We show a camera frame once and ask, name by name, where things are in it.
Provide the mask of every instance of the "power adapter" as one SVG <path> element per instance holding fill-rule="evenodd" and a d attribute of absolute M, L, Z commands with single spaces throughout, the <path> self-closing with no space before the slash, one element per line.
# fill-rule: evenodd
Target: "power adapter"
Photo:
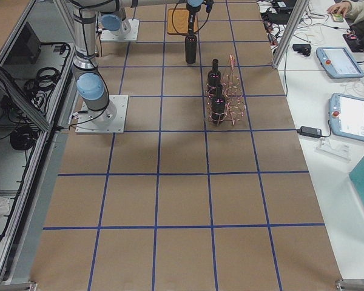
<path fill-rule="evenodd" d="M 313 127 L 301 126 L 297 129 L 299 135 L 308 136 L 310 138 L 321 138 L 322 131 L 320 129 L 315 129 Z"/>

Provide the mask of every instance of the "copper wire rack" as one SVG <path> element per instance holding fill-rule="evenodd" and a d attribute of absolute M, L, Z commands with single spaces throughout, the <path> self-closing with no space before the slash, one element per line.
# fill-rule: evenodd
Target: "copper wire rack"
<path fill-rule="evenodd" d="M 206 83 L 206 107 L 210 122 L 219 125 L 223 121 L 231 121 L 234 126 L 237 121 L 241 120 L 245 115 L 245 104 L 243 101 L 243 93 L 240 86 L 240 78 L 234 74 L 235 58 L 229 55 L 227 67 L 225 68 L 221 83 L 223 85 L 223 95 L 226 98 L 224 113 L 215 113 L 212 111 L 212 98 L 214 97 L 215 87 Z"/>

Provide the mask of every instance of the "blue joint cap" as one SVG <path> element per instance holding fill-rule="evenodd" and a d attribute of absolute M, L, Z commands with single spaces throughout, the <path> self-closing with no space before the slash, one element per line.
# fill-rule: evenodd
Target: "blue joint cap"
<path fill-rule="evenodd" d="M 77 80 L 79 94 L 86 100 L 100 99 L 104 93 L 103 80 L 94 73 L 81 75 Z"/>
<path fill-rule="evenodd" d="M 103 27 L 110 30 L 111 32 L 115 32 L 121 27 L 121 19 L 114 14 L 104 14 L 101 17 L 101 23 Z"/>
<path fill-rule="evenodd" d="M 187 3 L 193 7 L 200 6 L 204 1 L 203 0 L 187 0 Z"/>

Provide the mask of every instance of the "metal mounting plate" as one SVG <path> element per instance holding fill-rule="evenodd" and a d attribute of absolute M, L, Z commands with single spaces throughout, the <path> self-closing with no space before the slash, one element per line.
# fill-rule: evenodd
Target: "metal mounting plate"
<path fill-rule="evenodd" d="M 115 118 L 104 127 L 89 121 L 76 127 L 76 133 L 123 133 L 126 123 L 128 95 L 110 95 L 110 101 L 115 105 L 117 114 Z M 87 110 L 85 102 L 81 110 Z M 80 115 L 78 123 L 90 120 L 88 115 Z"/>
<path fill-rule="evenodd" d="M 124 36 L 117 36 L 111 33 L 109 30 L 104 30 L 101 35 L 101 42 L 127 42 L 137 41 L 139 34 L 140 19 L 128 19 L 131 25 L 131 31 Z"/>

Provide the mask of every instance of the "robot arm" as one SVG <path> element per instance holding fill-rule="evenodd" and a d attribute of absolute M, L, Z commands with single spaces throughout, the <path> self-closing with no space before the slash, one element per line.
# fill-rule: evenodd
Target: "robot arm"
<path fill-rule="evenodd" d="M 192 24 L 196 12 L 200 10 L 204 0 L 69 0 L 74 6 L 73 20 L 75 32 L 75 56 L 73 58 L 72 71 L 77 80 L 77 89 L 83 97 L 88 114 L 93 122 L 107 122 L 114 117 L 116 109 L 109 102 L 109 92 L 105 86 L 102 76 L 98 72 L 98 64 L 95 55 L 95 35 L 96 35 L 96 15 L 101 13 L 103 26 L 111 32 L 128 33 L 130 30 L 129 22 L 126 19 L 125 8 L 187 3 L 190 17 L 189 36 L 193 41 L 185 40 L 186 61 L 195 62 L 195 49 L 197 38 L 192 31 Z M 213 0 L 205 0 L 207 6 L 213 4 Z"/>

